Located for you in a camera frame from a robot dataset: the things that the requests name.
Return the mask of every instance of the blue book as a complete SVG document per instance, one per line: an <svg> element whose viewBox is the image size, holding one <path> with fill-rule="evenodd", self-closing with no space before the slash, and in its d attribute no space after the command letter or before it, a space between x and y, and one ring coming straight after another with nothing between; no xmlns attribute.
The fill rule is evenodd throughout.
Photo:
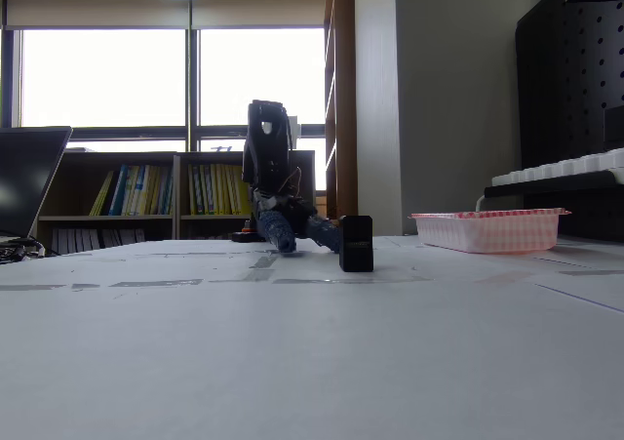
<svg viewBox="0 0 624 440"><path fill-rule="evenodd" d="M143 191L143 177L145 177L145 166L141 165L138 169L138 175L136 176L135 194L133 195L133 205L130 209L130 216L136 216L138 214L138 199L140 193Z"/></svg>
<svg viewBox="0 0 624 440"><path fill-rule="evenodd" d="M119 172L119 179L115 187L113 202L110 203L109 216L121 216L121 208L124 205L124 192L126 191L126 181L128 179L128 166L122 165Z"/></svg>
<svg viewBox="0 0 624 440"><path fill-rule="evenodd" d="M169 169L167 172L167 180L165 182L165 196L163 197L163 206L161 209L162 215L166 215L169 211L169 203L171 202L171 179L172 179L172 171L173 169Z"/></svg>

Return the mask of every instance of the white wall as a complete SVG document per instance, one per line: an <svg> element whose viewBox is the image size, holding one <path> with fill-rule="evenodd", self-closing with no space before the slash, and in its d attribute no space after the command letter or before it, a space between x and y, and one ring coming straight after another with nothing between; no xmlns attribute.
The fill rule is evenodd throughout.
<svg viewBox="0 0 624 440"><path fill-rule="evenodd" d="M395 0L355 0L359 213L402 231Z"/></svg>
<svg viewBox="0 0 624 440"><path fill-rule="evenodd" d="M409 213L474 210L492 177L519 167L514 33L538 1L397 0L404 232Z"/></svg>

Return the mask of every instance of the laptop screen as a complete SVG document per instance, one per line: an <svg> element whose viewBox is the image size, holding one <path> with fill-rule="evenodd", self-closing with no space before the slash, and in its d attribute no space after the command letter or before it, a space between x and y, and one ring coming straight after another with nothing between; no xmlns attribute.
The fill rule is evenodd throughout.
<svg viewBox="0 0 624 440"><path fill-rule="evenodd" d="M28 236L70 134L70 128L0 130L0 236Z"/></svg>

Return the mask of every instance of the cable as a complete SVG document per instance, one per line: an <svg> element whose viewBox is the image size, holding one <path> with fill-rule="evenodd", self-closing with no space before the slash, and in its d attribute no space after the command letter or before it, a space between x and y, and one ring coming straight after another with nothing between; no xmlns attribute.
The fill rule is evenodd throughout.
<svg viewBox="0 0 624 440"><path fill-rule="evenodd" d="M56 255L57 257L60 257L60 253L59 252L57 252L56 250L53 250L52 248L44 247L41 244L41 242L39 242L39 240L37 240L32 235L28 235L27 237L24 238L24 237L21 237L18 233L15 233L13 230L5 230L5 229L2 229L2 228L0 228L0 233L6 233L6 234L9 234L9 235L15 235L15 236L18 237L19 240L29 239L29 240L31 240L34 243L35 248L37 248L37 250L43 249L43 250L46 250L46 251L52 253L53 255Z"/></svg>
<svg viewBox="0 0 624 440"><path fill-rule="evenodd" d="M290 175L288 175L288 177L284 180L284 182L282 183L282 186L280 186L280 189L277 190L277 192L281 192L284 189L284 186L286 186L286 183L288 183L288 181L294 176L294 174L296 174L297 172L299 172L299 181L296 184L296 195L299 195L299 187L301 186L301 169L299 169L298 167L292 171L292 173Z"/></svg>

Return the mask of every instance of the wooden bookshelf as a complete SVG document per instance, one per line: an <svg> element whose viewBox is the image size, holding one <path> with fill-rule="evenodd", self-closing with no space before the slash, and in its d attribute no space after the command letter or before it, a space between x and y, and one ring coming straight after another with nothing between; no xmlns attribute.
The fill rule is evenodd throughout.
<svg viewBox="0 0 624 440"><path fill-rule="evenodd" d="M210 238L240 231L250 216L190 215L188 165L242 165L242 152L67 152L44 201L33 235L52 247L55 228L143 229L149 241ZM99 190L110 171L122 165L158 165L173 169L172 213L145 216L89 216ZM294 151L292 167L303 173L301 196L315 203L314 151Z"/></svg>
<svg viewBox="0 0 624 440"><path fill-rule="evenodd" d="M175 214L89 216L108 172L118 172L123 164L172 168L174 159L172 152L65 152L39 212L33 235L47 247L52 247L55 228L96 229L99 234L103 229L141 228L146 240L176 238ZM101 235L99 241L103 248Z"/></svg>
<svg viewBox="0 0 624 440"><path fill-rule="evenodd" d="M238 214L238 215L202 215L202 216L180 216L181 220L248 220L251 216L248 214Z"/></svg>
<svg viewBox="0 0 624 440"><path fill-rule="evenodd" d="M194 215L190 210L190 193L188 181L189 165L242 165L243 152L187 152L178 154L179 178L177 184L176 202L179 211L177 216L178 239L190 240L196 238L210 238L239 232L245 225L246 215ZM315 204L316 182L314 151L296 150L291 153L292 168L301 169L300 194L303 198Z"/></svg>
<svg viewBox="0 0 624 440"><path fill-rule="evenodd" d="M355 0L325 4L327 214L358 214Z"/></svg>
<svg viewBox="0 0 624 440"><path fill-rule="evenodd" d="M109 222L113 220L171 220L174 216L169 215L145 215L145 216L40 216L43 222Z"/></svg>

